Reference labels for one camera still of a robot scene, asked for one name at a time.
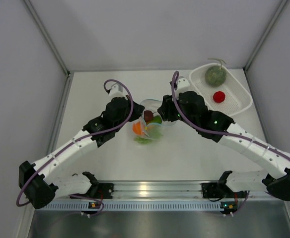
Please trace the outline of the orange fake carrot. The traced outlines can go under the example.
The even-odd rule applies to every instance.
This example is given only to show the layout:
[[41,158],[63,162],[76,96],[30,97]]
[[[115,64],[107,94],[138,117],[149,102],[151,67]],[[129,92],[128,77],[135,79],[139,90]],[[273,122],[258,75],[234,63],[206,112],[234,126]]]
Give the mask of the orange fake carrot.
[[134,123],[132,126],[132,130],[136,135],[143,135],[143,129],[142,129],[142,123],[139,121],[137,123]]

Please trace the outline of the red fake apple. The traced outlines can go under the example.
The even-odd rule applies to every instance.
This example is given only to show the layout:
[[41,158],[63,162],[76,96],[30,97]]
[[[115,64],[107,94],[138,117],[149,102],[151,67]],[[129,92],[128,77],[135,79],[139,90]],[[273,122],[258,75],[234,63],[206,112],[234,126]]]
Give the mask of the red fake apple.
[[217,104],[224,102],[226,99],[226,95],[223,91],[217,91],[213,94],[213,101]]

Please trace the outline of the clear zip top bag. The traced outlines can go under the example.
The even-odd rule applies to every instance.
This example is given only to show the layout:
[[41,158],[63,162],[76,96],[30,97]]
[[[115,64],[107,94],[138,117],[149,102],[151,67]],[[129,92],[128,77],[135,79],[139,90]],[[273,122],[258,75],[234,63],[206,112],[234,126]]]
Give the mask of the clear zip top bag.
[[[161,117],[161,115],[158,113],[158,108],[162,105],[162,101],[155,100],[155,99],[145,99],[145,100],[141,101],[140,105],[144,106],[145,110],[152,111],[154,116]],[[163,121],[163,120],[162,120],[162,124],[157,124],[157,123],[146,124],[146,122],[144,120],[144,112],[138,120],[133,122],[133,124],[137,123],[139,121],[143,124],[142,125],[142,129],[144,132],[143,135],[148,134],[148,131],[150,131],[150,130],[158,129],[158,130],[160,130],[160,132],[162,133],[162,136],[163,136],[165,134],[165,132],[170,127],[172,127],[176,124],[176,121],[170,122],[170,121]]]

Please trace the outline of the green fake melon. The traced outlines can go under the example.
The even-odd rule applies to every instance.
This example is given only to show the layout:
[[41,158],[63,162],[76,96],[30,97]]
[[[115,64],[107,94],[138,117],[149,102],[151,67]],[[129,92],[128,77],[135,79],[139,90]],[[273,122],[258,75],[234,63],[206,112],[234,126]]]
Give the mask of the green fake melon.
[[214,65],[205,72],[205,81],[211,87],[219,87],[225,83],[227,79],[227,71],[224,68],[226,62],[218,58],[209,58],[209,60],[216,60],[220,65]]

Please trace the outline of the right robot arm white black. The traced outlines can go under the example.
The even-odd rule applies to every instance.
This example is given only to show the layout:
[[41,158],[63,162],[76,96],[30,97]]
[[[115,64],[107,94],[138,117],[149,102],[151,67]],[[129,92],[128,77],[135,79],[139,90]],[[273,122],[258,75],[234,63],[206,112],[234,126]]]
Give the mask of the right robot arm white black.
[[202,96],[187,91],[163,96],[158,113],[163,121],[180,120],[201,137],[226,146],[261,167],[260,171],[225,171],[217,182],[218,192],[229,197],[235,192],[263,191],[290,201],[290,154],[274,148],[244,130],[229,116],[207,108]]

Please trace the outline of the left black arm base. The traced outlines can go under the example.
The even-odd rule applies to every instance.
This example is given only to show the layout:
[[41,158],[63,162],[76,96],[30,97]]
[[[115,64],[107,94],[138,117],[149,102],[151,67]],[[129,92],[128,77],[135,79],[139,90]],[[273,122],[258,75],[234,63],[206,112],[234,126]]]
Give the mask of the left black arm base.
[[93,199],[112,199],[112,192],[114,191],[113,183],[101,182],[98,185],[92,185],[92,187],[84,194],[72,194],[71,197],[80,196],[84,198]]

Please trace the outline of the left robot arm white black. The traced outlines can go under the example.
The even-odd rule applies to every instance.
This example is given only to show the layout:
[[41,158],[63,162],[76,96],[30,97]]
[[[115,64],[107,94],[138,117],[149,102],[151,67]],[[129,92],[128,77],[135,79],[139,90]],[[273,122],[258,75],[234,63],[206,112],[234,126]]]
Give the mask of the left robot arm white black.
[[130,98],[115,97],[100,116],[91,119],[66,144],[33,163],[23,162],[19,166],[18,185],[26,204],[41,209],[55,198],[82,194],[93,198],[98,193],[98,180],[90,172],[82,172],[61,179],[62,171],[79,158],[98,149],[127,123],[138,120],[144,112],[143,105]]

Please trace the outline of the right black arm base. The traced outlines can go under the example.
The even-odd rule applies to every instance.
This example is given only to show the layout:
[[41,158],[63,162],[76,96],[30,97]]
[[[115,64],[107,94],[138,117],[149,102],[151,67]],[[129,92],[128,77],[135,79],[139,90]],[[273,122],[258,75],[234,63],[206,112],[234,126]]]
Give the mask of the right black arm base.
[[233,192],[227,185],[217,182],[202,183],[201,188],[205,199],[245,198],[247,195],[247,191]]

